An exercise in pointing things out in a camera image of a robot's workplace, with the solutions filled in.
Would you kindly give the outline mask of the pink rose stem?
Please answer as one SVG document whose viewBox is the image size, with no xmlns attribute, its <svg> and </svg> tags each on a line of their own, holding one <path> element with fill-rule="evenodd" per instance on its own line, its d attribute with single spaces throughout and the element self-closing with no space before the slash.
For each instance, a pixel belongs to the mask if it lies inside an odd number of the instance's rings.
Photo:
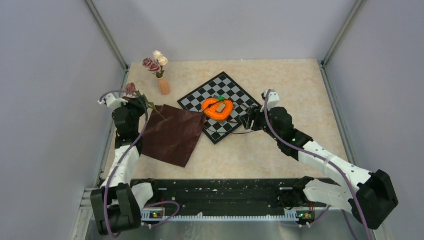
<svg viewBox="0 0 424 240">
<path fill-rule="evenodd" d="M 125 90 L 127 92 L 130 92 L 132 94 L 137 95 L 138 97 L 142 97 L 144 99 L 144 102 L 146 104 L 146 106 L 150 109 L 152 109 L 154 112 L 156 112 L 158 115 L 160 115 L 162 117 L 163 120 L 166 120 L 166 118 L 158 111 L 158 109 L 156 108 L 156 105 L 153 102 L 150 102 L 146 96 L 142 95 L 141 92 L 139 90 L 136 89 L 135 84 L 132 83 L 128 83 L 125 87 Z"/>
<path fill-rule="evenodd" d="M 155 75 L 158 79 L 163 77 L 164 71 L 163 71 L 163 67 L 158 63 L 158 62 L 153 62 L 148 70 Z"/>
<path fill-rule="evenodd" d="M 142 62 L 142 65 L 145 67 L 145 68 L 150 68 L 151 67 L 151 65 L 154 63 L 155 61 L 154 60 L 152 60 L 151 58 L 145 58 L 144 60 L 143 60 L 143 62 Z"/>
</svg>

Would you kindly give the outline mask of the maroon wrapping paper sheet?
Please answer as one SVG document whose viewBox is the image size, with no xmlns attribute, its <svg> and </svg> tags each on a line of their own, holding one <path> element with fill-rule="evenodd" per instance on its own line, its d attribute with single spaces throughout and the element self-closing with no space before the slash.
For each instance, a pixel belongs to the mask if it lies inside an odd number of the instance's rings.
<svg viewBox="0 0 424 240">
<path fill-rule="evenodd" d="M 157 105 L 142 135 L 141 154 L 164 163 L 186 167 L 206 123 L 201 112 Z"/>
</svg>

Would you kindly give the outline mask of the cream rose stem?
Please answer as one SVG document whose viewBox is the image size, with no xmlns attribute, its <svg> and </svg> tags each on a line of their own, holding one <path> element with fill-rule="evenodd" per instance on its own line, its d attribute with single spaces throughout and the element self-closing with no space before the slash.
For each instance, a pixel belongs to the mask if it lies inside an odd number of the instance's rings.
<svg viewBox="0 0 424 240">
<path fill-rule="evenodd" d="M 166 66 L 169 63 L 169 61 L 164 55 L 162 55 L 161 57 L 158 58 L 157 62 L 160 65 L 160 72 L 157 74 L 157 78 L 160 79 L 163 77 L 165 73 L 164 66 Z"/>
<path fill-rule="evenodd" d="M 156 64 L 155 75 L 158 79 L 160 79 L 163 77 L 163 66 L 160 64 L 160 59 L 163 57 L 163 54 L 160 51 L 155 50 L 152 55 Z"/>
</svg>

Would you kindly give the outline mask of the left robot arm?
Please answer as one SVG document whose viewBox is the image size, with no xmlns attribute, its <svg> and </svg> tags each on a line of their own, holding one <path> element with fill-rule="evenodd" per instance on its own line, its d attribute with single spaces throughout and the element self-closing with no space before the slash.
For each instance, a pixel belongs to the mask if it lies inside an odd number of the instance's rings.
<svg viewBox="0 0 424 240">
<path fill-rule="evenodd" d="M 90 202 L 97 231 L 116 238 L 120 233 L 141 226 L 141 208 L 131 189 L 132 171 L 141 156 L 141 117 L 148 118 L 144 96 L 117 98 L 109 93 L 99 104 L 112 109 L 116 128 L 114 161 L 102 185 L 91 192 Z"/>
</svg>

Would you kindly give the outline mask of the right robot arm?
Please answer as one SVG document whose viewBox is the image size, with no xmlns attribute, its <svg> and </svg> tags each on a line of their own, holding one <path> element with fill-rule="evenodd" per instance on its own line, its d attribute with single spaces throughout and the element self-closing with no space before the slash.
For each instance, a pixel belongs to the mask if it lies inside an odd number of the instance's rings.
<svg viewBox="0 0 424 240">
<path fill-rule="evenodd" d="M 390 176 L 351 164 L 322 147 L 296 129 L 284 107 L 261 111 L 250 107 L 239 117 L 247 130 L 264 131 L 276 142 L 283 154 L 319 170 L 333 183 L 305 176 L 293 186 L 293 200 L 299 206 L 323 203 L 352 214 L 368 229 L 377 230 L 399 205 Z"/>
</svg>

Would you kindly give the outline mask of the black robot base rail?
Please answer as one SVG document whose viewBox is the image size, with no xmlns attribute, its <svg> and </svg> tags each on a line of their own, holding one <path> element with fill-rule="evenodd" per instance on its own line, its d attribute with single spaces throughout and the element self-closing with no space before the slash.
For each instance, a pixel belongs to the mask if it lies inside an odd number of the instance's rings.
<svg viewBox="0 0 424 240">
<path fill-rule="evenodd" d="M 300 178 L 283 179 L 133 179 L 130 186 L 151 183 L 150 204 L 164 201 L 165 214 L 178 217 L 283 216 L 294 208 L 316 210 L 324 203 L 311 203 L 294 190 Z"/>
</svg>

